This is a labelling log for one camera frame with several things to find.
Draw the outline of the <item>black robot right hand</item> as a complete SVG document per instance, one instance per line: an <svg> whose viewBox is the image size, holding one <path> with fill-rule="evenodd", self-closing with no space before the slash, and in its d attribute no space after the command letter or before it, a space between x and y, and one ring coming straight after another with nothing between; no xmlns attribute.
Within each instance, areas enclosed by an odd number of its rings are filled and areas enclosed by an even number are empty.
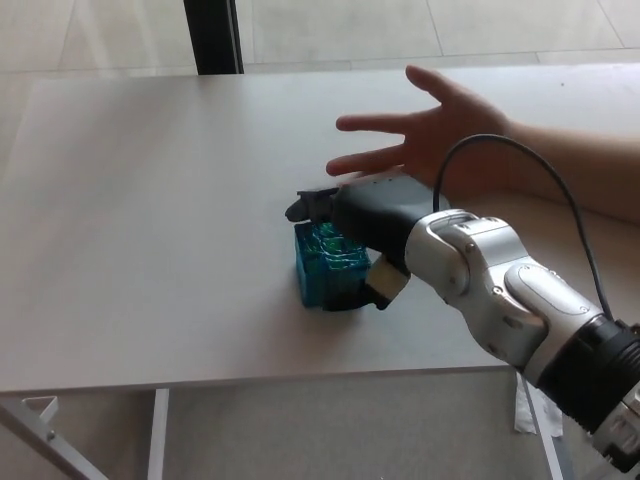
<svg viewBox="0 0 640 480"><path fill-rule="evenodd" d="M406 175L304 190L285 211L294 224L302 304L339 312L388 307L410 279L405 248L433 212L433 192Z"/></svg>

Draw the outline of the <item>bare person's hand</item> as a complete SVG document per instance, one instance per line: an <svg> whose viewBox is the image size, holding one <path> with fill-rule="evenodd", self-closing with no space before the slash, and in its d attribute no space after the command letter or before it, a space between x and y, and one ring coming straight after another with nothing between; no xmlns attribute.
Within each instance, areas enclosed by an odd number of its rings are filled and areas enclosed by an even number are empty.
<svg viewBox="0 0 640 480"><path fill-rule="evenodd" d="M331 176L361 176L400 169L432 186L449 150L474 134L511 133L507 116L465 87L436 71L408 66L409 82L429 94L439 105L411 113L347 115L336 120L342 132L401 135L403 142L378 150L335 158L326 165ZM481 143L460 150L447 169L444 194L462 200L505 191L511 180L507 147Z"/></svg>

